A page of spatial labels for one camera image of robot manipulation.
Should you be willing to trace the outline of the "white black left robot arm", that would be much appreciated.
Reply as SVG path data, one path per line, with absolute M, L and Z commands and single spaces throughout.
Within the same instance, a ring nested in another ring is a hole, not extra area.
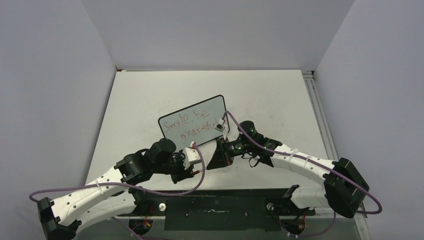
M 205 167 L 205 160 L 194 142 L 177 150 L 174 142 L 167 138 L 150 148 L 128 154 L 89 184 L 66 188 L 67 194 L 62 197 L 36 200 L 45 238 L 72 240 L 81 230 L 108 218 L 131 213 L 144 215 L 153 207 L 148 194 L 166 194 L 143 188 L 140 183 L 160 174 L 170 175 L 176 184 L 193 178 L 197 163 Z

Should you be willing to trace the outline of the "black framed whiteboard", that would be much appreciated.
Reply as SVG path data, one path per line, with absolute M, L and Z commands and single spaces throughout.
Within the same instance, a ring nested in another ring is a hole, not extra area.
M 222 137 L 223 132 L 214 127 L 226 110 L 225 98 L 219 94 L 161 116 L 158 125 L 163 136 L 171 140 L 179 151 L 192 142 L 200 146 Z

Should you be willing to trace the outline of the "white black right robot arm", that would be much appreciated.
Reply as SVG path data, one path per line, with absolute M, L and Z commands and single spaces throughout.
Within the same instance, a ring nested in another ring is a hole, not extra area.
M 350 160 L 321 159 L 300 152 L 258 133 L 250 120 L 241 123 L 235 140 L 228 140 L 227 128 L 223 120 L 214 125 L 215 130 L 222 132 L 222 137 L 216 141 L 207 170 L 230 166 L 238 156 L 255 160 L 251 167 L 264 164 L 285 169 L 318 184 L 317 187 L 293 186 L 282 201 L 287 213 L 296 214 L 309 208 L 329 208 L 345 218 L 359 213 L 370 188 Z

